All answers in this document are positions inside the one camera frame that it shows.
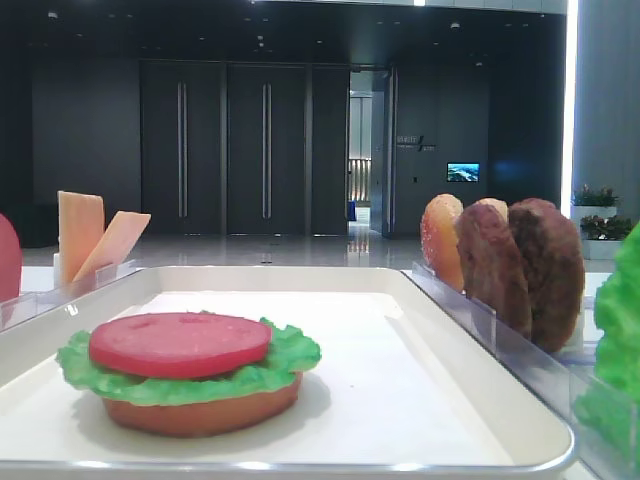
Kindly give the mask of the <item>leaning orange cheese slice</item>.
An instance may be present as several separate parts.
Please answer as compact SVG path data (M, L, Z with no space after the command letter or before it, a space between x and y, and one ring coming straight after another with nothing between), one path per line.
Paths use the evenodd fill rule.
M150 219L149 213L117 211L73 281L81 280L104 267L121 264L133 249Z

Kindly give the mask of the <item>red tomato slice in rack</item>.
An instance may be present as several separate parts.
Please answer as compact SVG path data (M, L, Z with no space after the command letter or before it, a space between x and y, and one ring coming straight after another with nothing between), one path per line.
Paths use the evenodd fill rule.
M22 251L11 222L0 215L0 301L5 302L20 294Z

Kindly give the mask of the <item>green lettuce leaf on bun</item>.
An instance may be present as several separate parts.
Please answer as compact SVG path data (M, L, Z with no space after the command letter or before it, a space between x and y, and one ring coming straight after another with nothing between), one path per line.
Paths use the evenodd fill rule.
M297 327L275 326L266 318L257 322L272 328L266 357L234 371L192 379L166 379L128 374L94 363L89 357L92 332L74 333L56 354L64 379L78 390L90 390L104 399L138 406L178 406L259 392L273 392L291 385L295 375L313 369L321 348Z

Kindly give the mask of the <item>wall-mounted display screen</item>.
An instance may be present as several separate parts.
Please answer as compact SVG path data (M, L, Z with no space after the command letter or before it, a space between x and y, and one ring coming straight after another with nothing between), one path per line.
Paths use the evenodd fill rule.
M448 182L477 183L479 181L480 165L478 163L448 163Z

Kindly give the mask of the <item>white metal tray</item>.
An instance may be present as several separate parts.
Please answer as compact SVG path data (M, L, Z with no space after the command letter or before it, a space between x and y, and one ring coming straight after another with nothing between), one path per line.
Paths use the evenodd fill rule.
M290 410L215 438L150 436L112 423L56 364L79 330L202 310L319 343ZM575 456L570 426L391 269L149 268L53 293L1 335L5 479L559 479Z

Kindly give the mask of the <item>upright orange cheese slice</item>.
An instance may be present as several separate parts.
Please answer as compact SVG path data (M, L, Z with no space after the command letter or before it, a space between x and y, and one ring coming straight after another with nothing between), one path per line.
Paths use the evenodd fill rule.
M59 261L62 284L71 283L104 233L103 198L59 191Z

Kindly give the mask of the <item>clear acrylic rack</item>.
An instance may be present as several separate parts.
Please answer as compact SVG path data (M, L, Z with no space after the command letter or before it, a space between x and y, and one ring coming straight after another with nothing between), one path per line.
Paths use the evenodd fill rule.
M548 354L496 319L486 305L440 281L422 262L411 279L577 433L579 459L601 479L639 477L639 404L594 372L595 347Z
M77 282L62 285L60 283L59 254L55 253L53 258L53 266L22 267L21 286L31 286L32 290L22 290L19 296L1 303L2 330L48 310L74 302L82 295L139 270L137 261L129 260L117 266L102 267Z

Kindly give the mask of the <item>bottom bun slice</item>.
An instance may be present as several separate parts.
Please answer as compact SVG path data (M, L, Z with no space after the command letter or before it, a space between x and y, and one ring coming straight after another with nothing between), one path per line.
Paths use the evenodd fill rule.
M104 399L110 419L133 430L174 438L199 438L245 429L275 417L298 399L303 375L273 392L178 406L138 406Z

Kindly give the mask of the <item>clear acrylic right rack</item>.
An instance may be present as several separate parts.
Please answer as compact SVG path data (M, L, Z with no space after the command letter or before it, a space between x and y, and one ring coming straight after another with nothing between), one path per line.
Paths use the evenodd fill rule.
M548 354L496 319L486 305L440 281L422 262L411 279L577 433L579 459L601 479L639 477L639 404L594 372L595 347Z

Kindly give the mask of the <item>red tomato slice on bun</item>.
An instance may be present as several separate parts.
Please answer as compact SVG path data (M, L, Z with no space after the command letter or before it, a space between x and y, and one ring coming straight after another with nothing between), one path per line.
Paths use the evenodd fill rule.
M122 317L90 335L89 357L112 370L153 378L192 379L234 371L266 357L272 328L211 313Z

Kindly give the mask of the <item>brown meat patty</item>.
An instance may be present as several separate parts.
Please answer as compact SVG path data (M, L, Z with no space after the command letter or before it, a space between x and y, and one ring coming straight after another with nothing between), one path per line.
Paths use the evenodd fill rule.
M528 283L506 203L492 198L473 203L456 220L455 230L466 296L491 307L499 320L529 338Z
M561 350L581 309L585 266L575 225L555 205L528 198L509 207L509 227L523 259L532 312L531 340Z

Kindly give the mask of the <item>green lettuce leaf in rack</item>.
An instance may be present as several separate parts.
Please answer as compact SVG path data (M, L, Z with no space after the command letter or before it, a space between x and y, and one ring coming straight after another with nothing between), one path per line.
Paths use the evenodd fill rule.
M603 331L592 385L575 403L580 422L639 465L639 228L623 241L615 271L597 289L594 321Z

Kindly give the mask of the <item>sesame top bun slice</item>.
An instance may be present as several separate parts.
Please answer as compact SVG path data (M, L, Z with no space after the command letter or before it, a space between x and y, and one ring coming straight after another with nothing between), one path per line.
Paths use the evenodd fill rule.
M458 292L463 290L464 279L455 222L462 211L463 204L458 198L439 194L426 205L420 224L425 262L442 282Z

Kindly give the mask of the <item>clear acrylic left rack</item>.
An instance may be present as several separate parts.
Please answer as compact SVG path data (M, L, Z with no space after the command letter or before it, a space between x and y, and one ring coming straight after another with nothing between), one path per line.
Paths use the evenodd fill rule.
M21 286L31 286L32 290L22 290L19 296L1 303L2 330L48 310L74 302L82 295L139 270L137 261L129 260L117 266L102 267L77 282L62 285L60 283L59 254L55 253L53 258L53 266L22 267Z

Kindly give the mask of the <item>potted plants with planter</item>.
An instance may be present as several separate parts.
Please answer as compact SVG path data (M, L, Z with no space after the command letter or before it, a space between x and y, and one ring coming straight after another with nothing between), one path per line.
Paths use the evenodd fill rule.
M571 219L587 260L613 260L634 223L618 214L619 197L612 188L592 189L584 184L574 191Z

